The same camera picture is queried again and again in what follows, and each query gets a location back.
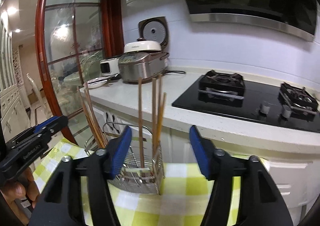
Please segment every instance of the human hand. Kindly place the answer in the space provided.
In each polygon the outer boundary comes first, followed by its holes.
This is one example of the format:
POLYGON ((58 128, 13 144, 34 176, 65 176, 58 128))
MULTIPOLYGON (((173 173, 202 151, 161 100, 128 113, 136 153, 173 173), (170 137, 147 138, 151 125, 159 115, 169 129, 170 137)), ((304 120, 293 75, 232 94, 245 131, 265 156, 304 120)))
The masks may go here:
POLYGON ((29 182, 27 191, 19 182, 7 182, 3 187, 1 187, 0 191, 14 214, 24 225, 27 225, 29 223, 29 219, 26 217, 24 212, 19 209, 14 200, 21 199, 27 194, 27 196, 32 201, 32 207, 34 208, 36 206, 36 202, 40 193, 34 181, 31 169, 27 168, 23 173, 29 182))

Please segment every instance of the metal wire rack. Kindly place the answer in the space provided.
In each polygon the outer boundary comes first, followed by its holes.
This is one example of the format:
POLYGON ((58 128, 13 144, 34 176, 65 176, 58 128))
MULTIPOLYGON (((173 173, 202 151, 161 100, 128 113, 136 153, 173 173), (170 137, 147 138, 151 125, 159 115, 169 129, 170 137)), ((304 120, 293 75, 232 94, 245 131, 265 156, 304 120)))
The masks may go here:
MULTIPOLYGON (((107 134, 105 126, 108 123, 139 127, 132 124, 107 121, 102 128, 104 134, 107 134)), ((143 126, 142 128, 152 135, 152 131, 148 127, 143 126)), ((85 152, 89 156, 89 148, 94 148, 95 144, 92 144, 92 140, 88 140, 84 146, 85 152)), ((132 140, 120 174, 114 180, 109 180, 109 183, 119 189, 132 193, 160 194, 161 180, 164 177, 161 143, 154 157, 152 157, 151 142, 144 141, 143 148, 145 168, 141 168, 139 141, 132 140)))

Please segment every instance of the green checkered tablecloth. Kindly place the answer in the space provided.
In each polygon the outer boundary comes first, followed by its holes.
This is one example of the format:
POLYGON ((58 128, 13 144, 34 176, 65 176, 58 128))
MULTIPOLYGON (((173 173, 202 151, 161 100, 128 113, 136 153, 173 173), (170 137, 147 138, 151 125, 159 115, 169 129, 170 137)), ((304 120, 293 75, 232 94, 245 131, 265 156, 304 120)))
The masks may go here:
MULTIPOLYGON (((34 172, 40 192, 61 158, 87 157, 84 150, 66 139, 60 141, 34 172)), ((197 164, 164 164, 161 195, 134 194, 109 184, 112 200, 122 226, 198 226, 208 205, 213 181, 201 175, 197 164)), ((87 181, 81 178, 84 218, 91 226, 87 181)), ((236 223, 240 199, 240 177, 234 177, 228 225, 236 223)))

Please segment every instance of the white countertop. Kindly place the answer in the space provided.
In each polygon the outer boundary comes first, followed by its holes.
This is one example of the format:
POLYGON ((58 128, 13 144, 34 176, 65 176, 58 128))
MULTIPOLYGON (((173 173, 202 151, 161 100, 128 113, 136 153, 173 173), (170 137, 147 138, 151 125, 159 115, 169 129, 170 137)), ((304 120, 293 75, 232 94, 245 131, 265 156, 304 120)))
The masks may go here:
MULTIPOLYGON (((190 127, 196 125, 201 135, 210 139, 288 153, 320 154, 320 133, 270 126, 172 107, 171 104, 203 73, 205 71, 201 71, 201 73, 187 72, 186 75, 167 74, 163 77, 163 91, 167 93, 163 120, 165 127, 189 132, 190 127)), ((273 85, 281 83, 281 81, 254 75, 246 75, 244 78, 273 85)), ((151 86, 151 83, 142 85, 143 119, 150 122, 152 120, 151 86)), ((119 80, 91 89, 90 96, 93 102, 138 117, 137 85, 125 84, 119 80)))

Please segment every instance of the upper cabinet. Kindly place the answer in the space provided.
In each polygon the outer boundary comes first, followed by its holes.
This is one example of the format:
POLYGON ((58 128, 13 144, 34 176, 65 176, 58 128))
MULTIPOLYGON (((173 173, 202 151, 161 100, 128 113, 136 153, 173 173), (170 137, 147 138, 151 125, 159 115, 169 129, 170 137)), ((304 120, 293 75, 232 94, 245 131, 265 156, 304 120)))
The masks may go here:
POLYGON ((12 38, 3 21, 0 22, 0 96, 12 90, 17 82, 13 71, 12 38))

